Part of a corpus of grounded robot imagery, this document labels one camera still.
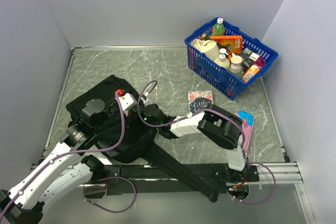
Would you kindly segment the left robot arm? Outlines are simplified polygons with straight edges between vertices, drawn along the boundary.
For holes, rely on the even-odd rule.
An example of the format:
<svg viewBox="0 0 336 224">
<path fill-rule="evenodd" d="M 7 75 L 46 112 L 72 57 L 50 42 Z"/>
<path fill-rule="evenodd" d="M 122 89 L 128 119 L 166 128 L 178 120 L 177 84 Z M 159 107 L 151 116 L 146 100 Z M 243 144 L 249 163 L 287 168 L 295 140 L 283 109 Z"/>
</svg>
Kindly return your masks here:
<svg viewBox="0 0 336 224">
<path fill-rule="evenodd" d="M 68 173 L 66 168 L 91 147 L 98 136 L 97 126 L 112 125 L 112 114 L 105 103 L 87 102 L 76 124 L 70 126 L 46 159 L 22 182 L 9 191 L 1 190 L 1 219 L 10 223 L 39 223 L 43 209 L 86 182 L 98 183 L 104 176 L 104 165 L 95 156 L 81 159 Z"/>
</svg>

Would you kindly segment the pink pencil case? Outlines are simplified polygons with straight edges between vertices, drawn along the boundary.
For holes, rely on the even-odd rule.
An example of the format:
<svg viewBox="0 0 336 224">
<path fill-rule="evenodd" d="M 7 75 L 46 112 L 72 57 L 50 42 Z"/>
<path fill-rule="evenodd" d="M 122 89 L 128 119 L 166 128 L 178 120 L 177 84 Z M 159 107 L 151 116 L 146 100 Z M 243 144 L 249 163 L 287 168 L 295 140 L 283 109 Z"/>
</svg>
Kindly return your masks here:
<svg viewBox="0 0 336 224">
<path fill-rule="evenodd" d="M 243 132 L 246 138 L 244 141 L 243 147 L 244 147 L 245 153 L 247 154 L 249 150 L 249 144 L 250 144 L 250 139 L 251 139 L 252 132 L 253 132 L 253 127 L 254 127 L 254 116 L 251 113 L 247 111 L 242 111 L 242 110 L 237 111 L 235 115 L 243 121 L 242 129 L 243 129 Z"/>
</svg>

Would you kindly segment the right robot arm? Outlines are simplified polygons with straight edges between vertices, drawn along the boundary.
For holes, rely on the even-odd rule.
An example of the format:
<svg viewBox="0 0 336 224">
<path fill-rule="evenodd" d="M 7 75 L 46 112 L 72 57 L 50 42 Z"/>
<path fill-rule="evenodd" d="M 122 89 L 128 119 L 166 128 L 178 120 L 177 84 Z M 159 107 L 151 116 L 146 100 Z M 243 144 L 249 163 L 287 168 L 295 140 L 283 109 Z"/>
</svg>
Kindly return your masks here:
<svg viewBox="0 0 336 224">
<path fill-rule="evenodd" d="M 204 134 L 225 150 L 229 175 L 233 180 L 241 181 L 247 176 L 248 161 L 244 151 L 246 137 L 242 129 L 243 121 L 239 117 L 214 104 L 196 113 L 170 120 L 156 104 L 150 104 L 142 111 L 139 105 L 136 107 L 142 123 L 163 130 L 167 138 Z"/>
</svg>

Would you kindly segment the black backpack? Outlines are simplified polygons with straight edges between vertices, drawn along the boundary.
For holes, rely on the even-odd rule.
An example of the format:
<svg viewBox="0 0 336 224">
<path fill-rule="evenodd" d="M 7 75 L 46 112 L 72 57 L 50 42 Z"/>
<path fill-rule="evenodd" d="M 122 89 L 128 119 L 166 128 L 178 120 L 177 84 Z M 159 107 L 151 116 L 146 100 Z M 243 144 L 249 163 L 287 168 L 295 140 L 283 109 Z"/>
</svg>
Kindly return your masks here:
<svg viewBox="0 0 336 224">
<path fill-rule="evenodd" d="M 111 75 L 66 105 L 66 110 L 71 116 L 68 126 L 78 122 L 80 112 L 88 101 L 92 99 L 101 99 L 105 103 L 116 101 L 115 92 L 118 89 L 132 94 L 135 98 L 139 97 L 135 88 L 125 79 Z M 208 187 L 186 166 L 159 147 L 154 142 L 156 133 L 155 128 L 146 126 L 140 121 L 134 110 L 125 115 L 118 106 L 118 125 L 98 130 L 93 146 L 102 150 L 107 158 L 125 164 L 142 158 L 189 188 L 199 191 L 211 202 L 216 202 L 218 191 Z"/>
</svg>

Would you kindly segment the Little Women paperback book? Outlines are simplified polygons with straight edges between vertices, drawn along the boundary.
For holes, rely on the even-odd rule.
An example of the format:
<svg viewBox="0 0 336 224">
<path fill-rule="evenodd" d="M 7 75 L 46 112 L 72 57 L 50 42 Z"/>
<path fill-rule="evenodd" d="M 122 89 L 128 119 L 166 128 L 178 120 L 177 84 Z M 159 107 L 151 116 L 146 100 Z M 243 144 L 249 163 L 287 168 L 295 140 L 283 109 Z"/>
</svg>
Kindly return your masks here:
<svg viewBox="0 0 336 224">
<path fill-rule="evenodd" d="M 196 112 L 207 108 L 209 104 L 213 104 L 212 90 L 206 91 L 189 91 L 188 98 L 188 111 L 195 114 Z"/>
</svg>

